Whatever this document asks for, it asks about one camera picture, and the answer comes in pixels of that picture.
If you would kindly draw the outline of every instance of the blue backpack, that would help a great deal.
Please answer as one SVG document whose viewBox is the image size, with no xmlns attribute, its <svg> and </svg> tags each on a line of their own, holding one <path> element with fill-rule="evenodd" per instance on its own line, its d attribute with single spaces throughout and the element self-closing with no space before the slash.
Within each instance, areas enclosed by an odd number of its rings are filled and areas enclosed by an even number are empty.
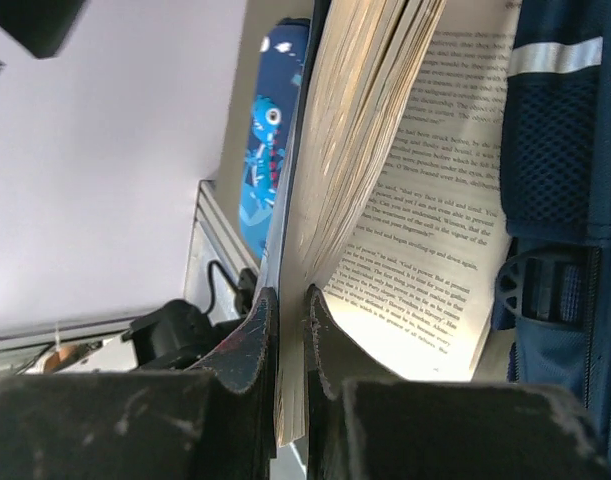
<svg viewBox="0 0 611 480">
<path fill-rule="evenodd" d="M 263 39 L 239 204 L 243 239 L 263 256 L 301 84 L 308 20 L 281 21 Z"/>
<path fill-rule="evenodd" d="M 514 243 L 493 328 L 516 329 L 509 378 L 570 389 L 611 464 L 611 0 L 523 1 L 500 182 Z"/>
</svg>

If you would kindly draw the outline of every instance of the book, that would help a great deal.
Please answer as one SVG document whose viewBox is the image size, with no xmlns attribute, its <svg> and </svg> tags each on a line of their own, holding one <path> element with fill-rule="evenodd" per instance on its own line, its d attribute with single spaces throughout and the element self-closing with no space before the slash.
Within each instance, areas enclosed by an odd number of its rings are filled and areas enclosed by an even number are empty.
<svg viewBox="0 0 611 480">
<path fill-rule="evenodd" d="M 471 379 L 509 246 L 498 164 L 519 7 L 332 2 L 289 166 L 279 444 L 305 433 L 297 319 L 312 283 L 393 372 Z"/>
</svg>

